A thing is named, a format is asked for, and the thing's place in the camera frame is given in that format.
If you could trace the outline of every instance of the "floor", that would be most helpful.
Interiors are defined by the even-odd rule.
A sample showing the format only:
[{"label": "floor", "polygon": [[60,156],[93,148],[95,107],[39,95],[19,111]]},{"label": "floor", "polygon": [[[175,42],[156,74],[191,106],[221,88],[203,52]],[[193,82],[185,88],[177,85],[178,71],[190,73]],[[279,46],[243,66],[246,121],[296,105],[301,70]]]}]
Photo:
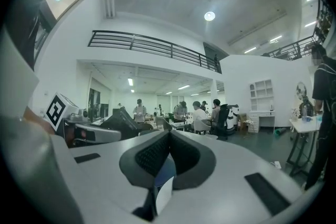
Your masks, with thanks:
[{"label": "floor", "polygon": [[[289,174],[291,172],[292,166],[286,163],[286,160],[289,156],[289,153],[293,146],[293,141],[290,139],[291,136],[294,136],[294,133],[288,130],[287,133],[282,134],[281,136],[274,136],[273,129],[262,128],[259,133],[254,134],[240,134],[236,132],[235,134],[229,136],[227,142],[233,143],[236,145],[243,146],[250,151],[254,152],[264,160],[268,162],[279,161],[281,165],[281,169]],[[302,138],[298,142],[298,146],[301,146]],[[308,156],[309,149],[312,142],[312,135],[309,135],[308,143],[305,146],[303,153]],[[293,154],[292,160],[296,160],[299,150]],[[315,156],[315,147],[313,149],[311,155],[311,162],[313,162]],[[302,155],[301,162],[304,162],[306,157]],[[308,163],[305,170],[309,171],[311,167],[311,163]],[[298,183],[298,185],[302,185],[306,180],[307,177],[303,173],[298,173],[293,177],[293,179]]]}]

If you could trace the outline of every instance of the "office chair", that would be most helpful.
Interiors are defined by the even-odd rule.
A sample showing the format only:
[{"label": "office chair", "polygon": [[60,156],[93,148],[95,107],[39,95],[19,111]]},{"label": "office chair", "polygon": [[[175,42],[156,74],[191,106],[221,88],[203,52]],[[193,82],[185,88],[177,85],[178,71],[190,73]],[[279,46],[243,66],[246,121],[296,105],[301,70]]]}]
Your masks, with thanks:
[{"label": "office chair", "polygon": [[219,111],[218,122],[214,127],[214,134],[217,136],[224,136],[227,140],[227,117],[229,115],[230,109],[227,107],[227,104],[220,106],[221,110]]},{"label": "office chair", "polygon": [[195,130],[195,134],[199,133],[201,134],[201,132],[204,131],[204,134],[206,131],[210,131],[211,126],[206,125],[207,119],[206,120],[196,120],[194,121],[194,130]]}]

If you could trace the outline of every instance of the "white table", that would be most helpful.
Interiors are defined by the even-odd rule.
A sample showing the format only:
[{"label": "white table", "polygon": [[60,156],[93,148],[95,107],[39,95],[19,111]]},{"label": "white table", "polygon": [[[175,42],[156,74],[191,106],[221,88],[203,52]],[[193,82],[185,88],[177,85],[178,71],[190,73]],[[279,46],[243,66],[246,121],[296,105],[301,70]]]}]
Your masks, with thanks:
[{"label": "white table", "polygon": [[[298,119],[297,121],[293,121],[293,120],[289,120],[290,123],[293,125],[295,131],[296,131],[296,137],[294,140],[294,144],[292,147],[292,150],[288,156],[287,159],[287,163],[293,165],[292,171],[290,172],[290,176],[293,176],[299,172],[308,175],[308,173],[306,171],[303,170],[303,168],[309,163],[310,161],[310,157],[311,157],[311,153],[313,151],[314,148],[314,143],[315,143],[315,136],[316,136],[316,132],[320,130],[320,126],[321,126],[321,121],[317,121],[316,117],[311,117],[311,121],[310,122],[304,122],[302,119]],[[299,166],[299,161],[301,159],[302,153],[303,153],[303,149],[307,143],[307,137],[309,136],[309,134],[312,133],[313,134],[313,139],[311,142],[311,147],[310,147],[310,151],[309,151],[309,155],[307,157],[306,162]],[[292,161],[291,158],[293,156],[293,153],[295,151],[295,149],[297,148],[297,144],[298,141],[300,139],[300,134],[303,134],[303,141],[302,141],[302,146],[300,148],[299,151],[299,155],[296,159],[296,161]]]}]

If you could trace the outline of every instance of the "white cabinet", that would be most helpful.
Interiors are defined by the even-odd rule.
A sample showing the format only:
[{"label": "white cabinet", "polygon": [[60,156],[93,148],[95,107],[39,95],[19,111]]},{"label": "white cabinet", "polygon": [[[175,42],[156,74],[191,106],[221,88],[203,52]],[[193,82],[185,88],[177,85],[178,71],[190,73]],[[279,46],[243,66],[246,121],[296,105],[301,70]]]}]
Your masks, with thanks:
[{"label": "white cabinet", "polygon": [[250,111],[248,113],[247,119],[252,121],[253,124],[249,124],[248,132],[249,133],[258,133],[260,130],[260,118],[261,117],[270,117],[275,120],[275,111]]}]

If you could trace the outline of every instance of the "balcony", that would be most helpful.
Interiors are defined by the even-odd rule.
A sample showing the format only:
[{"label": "balcony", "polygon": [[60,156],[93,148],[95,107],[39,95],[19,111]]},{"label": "balcony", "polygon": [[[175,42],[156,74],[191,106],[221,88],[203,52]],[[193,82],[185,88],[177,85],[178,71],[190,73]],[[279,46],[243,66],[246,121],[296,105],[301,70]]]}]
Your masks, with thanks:
[{"label": "balcony", "polygon": [[183,46],[149,36],[118,31],[93,30],[88,47],[141,51],[191,63],[218,73],[221,72],[219,62],[216,63],[214,59]]}]

